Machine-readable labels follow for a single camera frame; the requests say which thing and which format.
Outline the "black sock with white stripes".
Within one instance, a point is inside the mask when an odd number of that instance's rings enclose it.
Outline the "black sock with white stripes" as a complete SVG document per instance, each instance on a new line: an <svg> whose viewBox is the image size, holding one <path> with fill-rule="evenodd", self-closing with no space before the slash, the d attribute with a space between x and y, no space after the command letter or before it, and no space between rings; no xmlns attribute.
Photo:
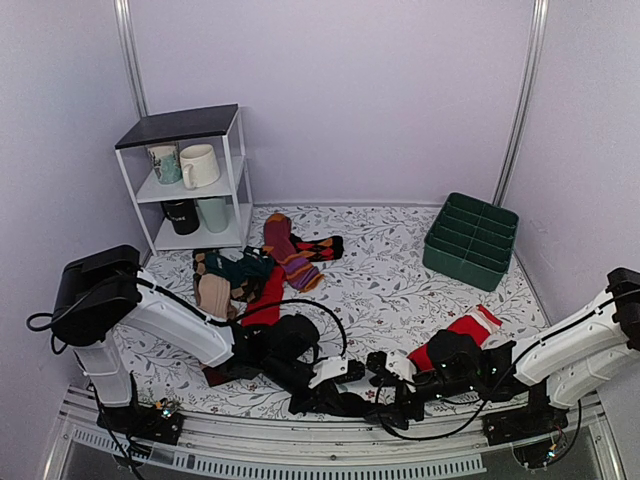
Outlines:
<svg viewBox="0 0 640 480"><path fill-rule="evenodd" d="M357 394L345 392L338 395L336 416L362 418L369 422L404 420L403 414L393 405L364 400Z"/></svg>

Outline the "green divided organizer bin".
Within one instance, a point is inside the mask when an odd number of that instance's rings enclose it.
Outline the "green divided organizer bin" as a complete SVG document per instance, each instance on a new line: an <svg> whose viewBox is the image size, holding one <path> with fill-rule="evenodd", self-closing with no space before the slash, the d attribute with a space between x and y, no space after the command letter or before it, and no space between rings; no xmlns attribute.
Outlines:
<svg viewBox="0 0 640 480"><path fill-rule="evenodd" d="M507 274L519 216L483 200L452 192L429 228L423 265L486 292Z"/></svg>

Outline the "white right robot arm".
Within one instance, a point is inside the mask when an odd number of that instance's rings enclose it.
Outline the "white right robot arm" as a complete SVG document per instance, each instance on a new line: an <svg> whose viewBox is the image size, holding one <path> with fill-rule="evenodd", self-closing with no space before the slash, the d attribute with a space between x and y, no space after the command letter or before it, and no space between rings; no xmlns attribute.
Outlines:
<svg viewBox="0 0 640 480"><path fill-rule="evenodd" d="M639 274L619 267L607 279L581 310L527 338L489 347L500 323L478 305L407 357L370 354L368 370L395 398L376 402L367 420L402 439L428 401L474 393L484 404L504 403L526 393L525 407L484 416L491 444L566 427L570 407L639 358Z"/></svg>

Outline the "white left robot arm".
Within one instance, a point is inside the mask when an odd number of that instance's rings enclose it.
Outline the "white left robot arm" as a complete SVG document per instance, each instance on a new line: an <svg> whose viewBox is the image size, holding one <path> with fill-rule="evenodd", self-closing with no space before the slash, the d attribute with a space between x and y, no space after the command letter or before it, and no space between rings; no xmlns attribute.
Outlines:
<svg viewBox="0 0 640 480"><path fill-rule="evenodd" d="M119 324L187 352L209 370L211 383L266 376L289 393L292 414L362 417L370 407L338 388L361 379L363 364L342 355L300 361L306 351L319 351L319 332L308 318L285 315L272 325L247 326L220 319L158 285L140 266L138 250L121 245L64 267L49 328L74 350L102 405L128 434L141 433L149 415L113 339Z"/></svg>

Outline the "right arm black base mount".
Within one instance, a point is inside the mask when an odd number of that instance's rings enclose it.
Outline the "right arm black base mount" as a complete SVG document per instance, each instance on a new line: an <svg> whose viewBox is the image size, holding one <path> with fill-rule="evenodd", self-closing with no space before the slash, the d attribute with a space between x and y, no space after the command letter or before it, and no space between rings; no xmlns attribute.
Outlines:
<svg viewBox="0 0 640 480"><path fill-rule="evenodd" d="M557 432L568 426L567 412L550 405L546 386L540 383L528 392L526 406L486 415L483 433L495 446Z"/></svg>

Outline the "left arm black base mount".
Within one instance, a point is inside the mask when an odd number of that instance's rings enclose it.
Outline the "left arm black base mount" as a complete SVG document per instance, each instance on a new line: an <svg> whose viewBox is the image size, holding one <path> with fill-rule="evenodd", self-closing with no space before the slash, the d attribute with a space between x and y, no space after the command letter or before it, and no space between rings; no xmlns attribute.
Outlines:
<svg viewBox="0 0 640 480"><path fill-rule="evenodd" d="M94 388L99 409L97 424L112 432L124 434L128 441L143 439L176 446L184 423L180 403L162 398L152 405L141 404L132 374L128 375L126 386L129 388L130 398L123 406L108 406L103 401L99 388Z"/></svg>

